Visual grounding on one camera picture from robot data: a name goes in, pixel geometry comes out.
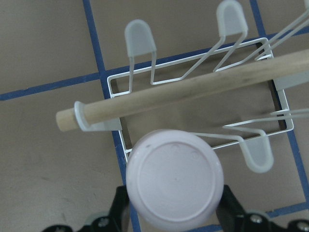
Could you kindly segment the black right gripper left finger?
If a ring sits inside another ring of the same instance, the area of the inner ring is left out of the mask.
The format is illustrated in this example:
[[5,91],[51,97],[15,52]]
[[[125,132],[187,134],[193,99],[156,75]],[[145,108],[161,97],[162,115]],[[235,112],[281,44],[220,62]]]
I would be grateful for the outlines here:
[[130,220],[130,204],[126,185],[118,186],[109,210],[108,219],[112,232],[127,232]]

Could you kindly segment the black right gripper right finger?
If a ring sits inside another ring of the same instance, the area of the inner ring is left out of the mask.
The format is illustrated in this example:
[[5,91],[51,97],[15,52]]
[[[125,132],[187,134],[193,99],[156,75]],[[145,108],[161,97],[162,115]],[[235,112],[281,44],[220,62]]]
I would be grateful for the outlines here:
[[216,216],[224,232],[240,232],[245,210],[228,185],[224,185],[221,200],[216,209]]

